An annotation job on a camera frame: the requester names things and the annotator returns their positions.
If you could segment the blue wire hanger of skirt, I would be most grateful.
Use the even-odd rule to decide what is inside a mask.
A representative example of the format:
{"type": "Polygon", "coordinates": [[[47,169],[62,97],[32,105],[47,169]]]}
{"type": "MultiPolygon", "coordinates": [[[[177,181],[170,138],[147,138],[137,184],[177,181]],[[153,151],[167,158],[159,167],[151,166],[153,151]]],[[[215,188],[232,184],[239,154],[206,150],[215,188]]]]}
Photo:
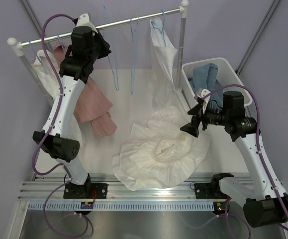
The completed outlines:
{"type": "Polygon", "coordinates": [[[132,39],[132,50],[131,50],[131,81],[130,81],[130,93],[133,95],[135,74],[137,66],[137,45],[138,45],[138,28],[139,24],[135,21],[130,21],[131,39],[132,39]]]}

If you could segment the blue denim skirt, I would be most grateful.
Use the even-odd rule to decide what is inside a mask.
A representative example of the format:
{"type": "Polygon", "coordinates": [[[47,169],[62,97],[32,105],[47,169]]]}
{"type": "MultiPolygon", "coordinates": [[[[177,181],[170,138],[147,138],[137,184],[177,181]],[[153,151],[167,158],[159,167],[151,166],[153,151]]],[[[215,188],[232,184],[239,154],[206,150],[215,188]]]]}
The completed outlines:
{"type": "MultiPolygon", "coordinates": [[[[189,78],[189,83],[193,92],[197,93],[199,89],[208,89],[212,92],[221,88],[222,85],[216,78],[217,73],[218,66],[213,63],[194,68],[193,77],[189,78]]],[[[207,107],[212,110],[223,108],[223,90],[211,95],[207,107]]]]}

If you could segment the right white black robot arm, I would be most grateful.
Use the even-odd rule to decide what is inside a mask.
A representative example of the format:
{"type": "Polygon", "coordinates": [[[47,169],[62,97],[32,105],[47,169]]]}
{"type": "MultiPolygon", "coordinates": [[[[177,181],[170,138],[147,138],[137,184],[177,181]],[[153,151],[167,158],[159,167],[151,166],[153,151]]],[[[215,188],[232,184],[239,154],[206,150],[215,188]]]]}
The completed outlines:
{"type": "Polygon", "coordinates": [[[201,89],[196,94],[197,105],[188,111],[191,122],[180,129],[194,137],[208,125],[222,126],[240,151],[253,184],[250,190],[239,183],[231,173],[213,175],[210,191],[215,197],[223,195],[234,200],[243,209],[247,223],[253,227],[288,223],[288,193],[278,180],[265,152],[258,119],[245,115],[241,92],[223,94],[223,108],[209,110],[210,91],[201,89]]]}

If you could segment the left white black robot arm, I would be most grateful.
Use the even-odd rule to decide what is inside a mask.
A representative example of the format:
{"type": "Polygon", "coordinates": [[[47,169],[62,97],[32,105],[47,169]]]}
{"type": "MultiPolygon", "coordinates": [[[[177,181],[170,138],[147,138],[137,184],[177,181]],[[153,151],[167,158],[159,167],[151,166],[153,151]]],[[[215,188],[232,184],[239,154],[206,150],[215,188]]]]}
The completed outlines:
{"type": "Polygon", "coordinates": [[[60,84],[50,119],[41,131],[33,134],[38,146],[64,166],[68,176],[64,194],[66,199],[92,195],[91,178],[78,159],[80,143],[70,139],[69,132],[78,98],[94,69],[94,62],[111,53],[109,44],[90,26],[75,27],[71,42],[56,73],[60,84]]]}

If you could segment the white ruffled dress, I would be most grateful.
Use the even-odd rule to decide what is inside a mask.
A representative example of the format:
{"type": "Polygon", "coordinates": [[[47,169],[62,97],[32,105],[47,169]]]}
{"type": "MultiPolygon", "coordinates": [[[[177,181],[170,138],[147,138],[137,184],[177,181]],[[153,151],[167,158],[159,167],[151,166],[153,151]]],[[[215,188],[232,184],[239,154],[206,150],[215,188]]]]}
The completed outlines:
{"type": "Polygon", "coordinates": [[[146,123],[133,124],[129,139],[112,159],[115,177],[131,191],[171,188],[189,179],[208,157],[211,138],[181,131],[185,123],[180,109],[170,106],[146,123]]]}

